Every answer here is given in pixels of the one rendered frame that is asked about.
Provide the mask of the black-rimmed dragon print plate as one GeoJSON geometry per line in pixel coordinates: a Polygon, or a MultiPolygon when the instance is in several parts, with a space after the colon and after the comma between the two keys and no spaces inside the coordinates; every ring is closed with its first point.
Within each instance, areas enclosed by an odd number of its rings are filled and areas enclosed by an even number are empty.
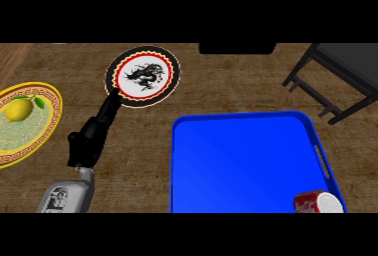
{"type": "Polygon", "coordinates": [[[180,64],[164,48],[143,45],[118,55],[105,72],[105,91],[118,89],[127,108],[146,108],[161,103],[176,90],[180,64]]]}

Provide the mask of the blue plastic tray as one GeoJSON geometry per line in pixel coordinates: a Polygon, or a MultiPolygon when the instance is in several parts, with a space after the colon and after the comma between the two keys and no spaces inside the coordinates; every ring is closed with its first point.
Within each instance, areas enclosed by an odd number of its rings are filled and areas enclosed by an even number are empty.
{"type": "Polygon", "coordinates": [[[177,118],[171,126],[171,213],[291,213],[296,196],[318,190],[343,196],[304,113],[177,118]]]}

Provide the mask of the yellow lemon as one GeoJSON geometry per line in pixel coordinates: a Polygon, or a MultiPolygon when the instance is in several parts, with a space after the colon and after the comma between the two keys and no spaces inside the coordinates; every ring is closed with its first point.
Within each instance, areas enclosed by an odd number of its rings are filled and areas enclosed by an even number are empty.
{"type": "Polygon", "coordinates": [[[30,117],[34,107],[39,107],[40,109],[45,108],[45,101],[40,97],[36,95],[15,96],[5,110],[6,121],[24,121],[30,117]]]}

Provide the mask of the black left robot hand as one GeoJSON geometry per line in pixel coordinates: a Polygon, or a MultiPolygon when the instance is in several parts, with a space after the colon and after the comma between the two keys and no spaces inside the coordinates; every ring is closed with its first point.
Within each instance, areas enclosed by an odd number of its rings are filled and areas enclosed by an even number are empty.
{"type": "Polygon", "coordinates": [[[108,130],[121,106],[121,96],[114,88],[101,106],[96,116],[92,116],[78,132],[68,135],[70,167],[93,168],[104,150],[108,130]]]}

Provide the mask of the yellow patterned plate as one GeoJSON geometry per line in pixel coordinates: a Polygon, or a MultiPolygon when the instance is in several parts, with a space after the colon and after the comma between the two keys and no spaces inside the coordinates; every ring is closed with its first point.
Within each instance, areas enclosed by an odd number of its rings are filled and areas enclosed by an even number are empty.
{"type": "Polygon", "coordinates": [[[24,82],[0,91],[0,169],[21,162],[42,147],[58,127],[64,101],[59,90],[45,82],[24,82]],[[15,101],[28,101],[28,117],[6,121],[6,109],[15,101]]]}

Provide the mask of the red soda can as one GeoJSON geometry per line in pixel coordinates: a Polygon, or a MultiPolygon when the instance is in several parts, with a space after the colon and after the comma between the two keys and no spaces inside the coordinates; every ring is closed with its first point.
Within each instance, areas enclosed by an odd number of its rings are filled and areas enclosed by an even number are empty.
{"type": "Polygon", "coordinates": [[[338,198],[327,191],[318,190],[294,197],[297,213],[343,213],[344,208],[338,198]]]}

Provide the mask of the black box appliance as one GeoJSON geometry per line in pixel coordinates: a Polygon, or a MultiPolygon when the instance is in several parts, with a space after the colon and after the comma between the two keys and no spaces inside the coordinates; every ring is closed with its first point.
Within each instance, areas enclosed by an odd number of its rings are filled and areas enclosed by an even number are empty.
{"type": "Polygon", "coordinates": [[[201,43],[198,45],[201,54],[262,54],[267,55],[273,52],[275,43],[201,43]]]}

